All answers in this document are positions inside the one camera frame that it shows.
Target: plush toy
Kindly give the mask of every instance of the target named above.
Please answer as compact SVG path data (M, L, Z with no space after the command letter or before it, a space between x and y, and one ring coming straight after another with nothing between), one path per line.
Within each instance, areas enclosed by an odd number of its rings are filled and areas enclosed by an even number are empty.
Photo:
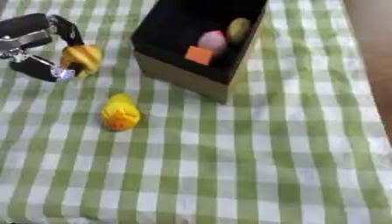
M227 40L230 43L238 44L243 41L250 29L250 21L246 18L239 17L230 23L227 28Z
M126 94L115 94L106 103L101 118L103 124L111 130L129 130L137 125L140 112Z
M98 72L102 62L102 52L97 45L67 46L62 52L61 67L69 67L74 62L84 66L78 76L84 78Z
M221 54L226 45L226 38L221 31L206 32L198 41L198 47L213 50L214 56Z

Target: cardboard box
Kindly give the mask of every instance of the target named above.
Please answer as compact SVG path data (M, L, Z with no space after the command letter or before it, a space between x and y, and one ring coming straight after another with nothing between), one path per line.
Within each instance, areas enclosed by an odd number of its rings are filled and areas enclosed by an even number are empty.
M254 36L258 32L266 0L159 0L131 40L143 74L225 103L235 83L245 73ZM226 32L236 18L251 21L248 36L208 65L185 58L189 46L209 31Z

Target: orange toy fruit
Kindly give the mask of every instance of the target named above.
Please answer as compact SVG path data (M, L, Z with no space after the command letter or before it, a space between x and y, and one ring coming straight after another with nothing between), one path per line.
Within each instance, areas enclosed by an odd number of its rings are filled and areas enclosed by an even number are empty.
M116 94L106 103L101 117L111 130L129 130L139 122L140 112L126 94Z

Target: toy fruit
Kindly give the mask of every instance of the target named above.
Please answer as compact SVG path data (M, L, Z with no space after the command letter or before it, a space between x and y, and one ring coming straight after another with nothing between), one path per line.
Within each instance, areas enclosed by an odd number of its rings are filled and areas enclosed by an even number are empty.
M226 39L221 31L209 31L204 33L199 41L198 47L213 50L213 54L219 55L226 48Z
M102 62L102 52L97 45L73 45L63 49L61 66L67 67L71 62L82 63L85 69L78 77L84 78L98 71Z
M111 130L129 130L139 122L140 112L126 94L115 94L104 106L101 118Z
M186 52L185 58L208 66L213 55L213 50L199 48L197 46L191 45Z
M246 18L239 17L230 23L227 28L227 40L231 43L238 44L244 40L250 28L250 21Z

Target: yellow toy fruit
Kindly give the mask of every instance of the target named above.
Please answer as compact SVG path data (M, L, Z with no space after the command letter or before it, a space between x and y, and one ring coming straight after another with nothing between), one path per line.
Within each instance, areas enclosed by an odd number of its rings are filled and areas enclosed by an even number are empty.
M95 74L101 66L102 51L97 45L73 45L63 49L61 66L68 67L70 63L77 62L85 66L78 77L84 78Z
M106 103L101 117L111 130L129 130L139 122L140 112L126 94L115 94Z
M238 44L243 41L250 29L250 21L244 17L239 17L230 23L227 28L227 39L229 42Z

